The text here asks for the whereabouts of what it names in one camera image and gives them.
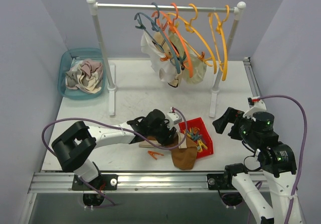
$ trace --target white wall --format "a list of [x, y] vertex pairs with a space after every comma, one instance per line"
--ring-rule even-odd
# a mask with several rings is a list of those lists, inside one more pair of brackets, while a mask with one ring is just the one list
[[[287, 94], [305, 108], [308, 135], [298, 194], [309, 224], [321, 220], [320, 4], [321, 0], [284, 0], [251, 61], [262, 95]], [[298, 157], [303, 132], [299, 109], [282, 99], [266, 103], [276, 116], [281, 140]]]
[[0, 0], [0, 15], [0, 223], [15, 224], [44, 157], [42, 127], [60, 105], [66, 48], [41, 0]]
[[[49, 15], [55, 22], [61, 36], [66, 38], [69, 48], [98, 47], [94, 26], [89, 14], [86, 0], [42, 0]], [[150, 4], [155, 1], [159, 5], [177, 5], [194, 3], [196, 6], [224, 7], [226, 4], [236, 6], [239, 1], [247, 3], [247, 10], [242, 19], [239, 30], [230, 53], [230, 59], [243, 59], [252, 56], [263, 34], [269, 26], [282, 0], [98, 0], [101, 3], [118, 4]], [[134, 15], [137, 10], [100, 10], [99, 17], [107, 51], [112, 57], [141, 57], [140, 38], [142, 31], [135, 29]], [[187, 19], [194, 13], [181, 14]], [[227, 22], [225, 30], [230, 31], [232, 20]], [[205, 39], [213, 46], [208, 18], [206, 13], [194, 26], [204, 35]], [[180, 26], [181, 32], [192, 45], [199, 51], [205, 50], [202, 42], [196, 35], [186, 33], [184, 25]]]

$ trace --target brown cloth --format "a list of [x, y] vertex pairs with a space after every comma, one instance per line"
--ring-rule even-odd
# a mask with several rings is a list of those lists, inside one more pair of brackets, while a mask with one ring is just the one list
[[[174, 143], [167, 147], [173, 147], [179, 143], [179, 136], [174, 138]], [[194, 167], [197, 157], [197, 146], [193, 140], [186, 137], [186, 149], [175, 148], [172, 149], [173, 164], [181, 170], [191, 170]]]

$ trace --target laundry basket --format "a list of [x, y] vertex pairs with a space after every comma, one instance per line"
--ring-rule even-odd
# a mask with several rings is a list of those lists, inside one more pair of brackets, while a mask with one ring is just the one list
[[[65, 72], [69, 71], [70, 68], [84, 59], [90, 58], [94, 61], [100, 61], [103, 63], [103, 77], [101, 79], [101, 89], [97, 93], [86, 93], [80, 89], [68, 89], [66, 87], [66, 75]], [[106, 74], [105, 64], [102, 59], [101, 51], [97, 48], [75, 48], [65, 52], [61, 57], [59, 76], [58, 76], [58, 91], [63, 97], [68, 97], [74, 100], [85, 100], [95, 98], [101, 95], [105, 88]]]

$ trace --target white table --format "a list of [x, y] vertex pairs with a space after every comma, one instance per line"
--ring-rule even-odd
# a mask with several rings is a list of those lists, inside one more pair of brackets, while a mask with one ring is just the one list
[[[187, 85], [185, 82], [178, 88], [172, 88], [161, 82], [150, 67], [148, 60], [114, 60], [116, 66], [116, 116], [108, 115], [108, 90], [100, 97], [76, 101], [63, 98], [57, 119], [80, 117], [104, 122], [119, 124], [139, 116], [146, 116], [157, 108], [168, 112], [171, 106], [181, 110], [187, 120], [202, 117], [206, 128], [211, 135], [214, 145], [214, 155], [198, 159], [193, 171], [224, 170], [225, 165], [243, 163], [247, 151], [240, 141], [232, 140], [227, 136], [230, 125], [225, 132], [219, 135], [215, 132], [208, 117], [213, 85], [213, 68], [208, 67], [205, 79], [197, 85]], [[219, 118], [227, 109], [233, 107], [239, 110], [249, 108], [247, 97], [252, 96], [249, 81], [242, 61], [231, 61], [228, 67], [228, 76], [220, 84], [216, 118]], [[73, 124], [72, 121], [56, 124], [53, 129], [50, 143]], [[148, 150], [163, 153], [164, 156], [153, 159]], [[171, 152], [156, 148], [139, 148], [138, 144], [117, 144], [95, 149], [90, 160], [94, 161], [101, 171], [177, 171], [172, 163]], [[257, 167], [251, 158], [246, 162], [249, 168]], [[59, 171], [60, 164], [55, 156], [47, 151], [42, 166], [43, 171]]]

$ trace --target horizontal rod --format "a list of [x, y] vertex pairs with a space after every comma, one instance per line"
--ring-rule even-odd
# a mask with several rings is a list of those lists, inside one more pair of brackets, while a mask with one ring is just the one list
[[[110, 9], [136, 9], [136, 10], [156, 10], [156, 7], [153, 5], [130, 5], [130, 4], [103, 4], [97, 3], [98, 8], [110, 8]], [[173, 6], [158, 6], [161, 11], [175, 11]], [[193, 7], [179, 7], [177, 8], [181, 12], [194, 12]], [[217, 8], [217, 7], [197, 7], [198, 12], [227, 12], [226, 8]], [[230, 8], [230, 12], [234, 13], [234, 8]]]

